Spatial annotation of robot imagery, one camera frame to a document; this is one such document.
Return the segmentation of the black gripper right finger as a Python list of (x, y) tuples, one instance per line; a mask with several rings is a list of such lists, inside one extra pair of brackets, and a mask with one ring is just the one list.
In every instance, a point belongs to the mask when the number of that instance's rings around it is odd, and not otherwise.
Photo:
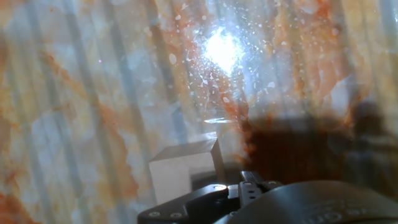
[(283, 184), (276, 180), (266, 180), (262, 183), (262, 186), (265, 189), (265, 191), (270, 191), (283, 186)]

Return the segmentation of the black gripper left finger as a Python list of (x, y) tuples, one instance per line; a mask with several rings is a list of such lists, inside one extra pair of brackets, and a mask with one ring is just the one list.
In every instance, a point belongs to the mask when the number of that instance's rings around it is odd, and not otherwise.
[(241, 207), (245, 207), (265, 192), (262, 186), (264, 179), (258, 172), (252, 171), (241, 171), (241, 178), (238, 185), (239, 202)]

